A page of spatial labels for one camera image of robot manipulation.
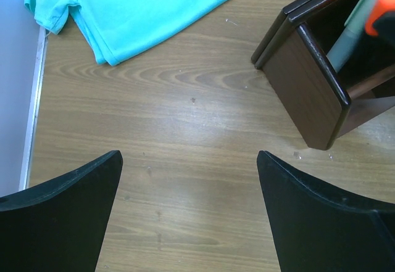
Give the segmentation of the pale mint highlighter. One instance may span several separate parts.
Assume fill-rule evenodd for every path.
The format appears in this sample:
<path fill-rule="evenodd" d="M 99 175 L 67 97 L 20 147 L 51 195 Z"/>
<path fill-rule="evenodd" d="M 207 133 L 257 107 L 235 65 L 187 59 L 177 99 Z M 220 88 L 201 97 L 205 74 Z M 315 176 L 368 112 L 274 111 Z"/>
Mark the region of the pale mint highlighter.
<path fill-rule="evenodd" d="M 376 1 L 359 0 L 345 21 L 343 32 L 327 54 L 328 61 L 335 72 L 342 69 L 354 52 Z"/>

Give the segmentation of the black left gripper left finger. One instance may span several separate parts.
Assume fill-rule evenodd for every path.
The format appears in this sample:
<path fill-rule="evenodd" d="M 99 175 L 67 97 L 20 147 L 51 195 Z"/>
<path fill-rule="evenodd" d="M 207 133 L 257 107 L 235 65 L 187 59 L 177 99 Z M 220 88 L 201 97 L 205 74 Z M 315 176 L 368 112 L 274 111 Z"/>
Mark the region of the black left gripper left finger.
<path fill-rule="evenodd" d="M 122 167 L 112 150 L 1 197 L 1 271 L 94 271 Z"/>

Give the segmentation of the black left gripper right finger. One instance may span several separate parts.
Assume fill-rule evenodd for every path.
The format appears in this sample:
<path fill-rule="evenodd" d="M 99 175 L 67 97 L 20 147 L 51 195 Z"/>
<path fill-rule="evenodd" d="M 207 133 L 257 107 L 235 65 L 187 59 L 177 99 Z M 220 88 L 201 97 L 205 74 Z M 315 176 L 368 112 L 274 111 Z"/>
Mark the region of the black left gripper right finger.
<path fill-rule="evenodd" d="M 266 150 L 257 169 L 282 271 L 394 271 L 394 204 L 341 189 Z"/>

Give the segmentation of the orange black highlighter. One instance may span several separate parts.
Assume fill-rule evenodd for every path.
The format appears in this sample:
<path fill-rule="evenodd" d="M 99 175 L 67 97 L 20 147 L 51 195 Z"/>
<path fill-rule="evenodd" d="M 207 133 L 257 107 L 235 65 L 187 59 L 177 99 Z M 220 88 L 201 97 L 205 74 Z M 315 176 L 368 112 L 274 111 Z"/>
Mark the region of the orange black highlighter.
<path fill-rule="evenodd" d="M 394 0 L 373 0 L 365 22 L 365 32 L 394 44 Z"/>

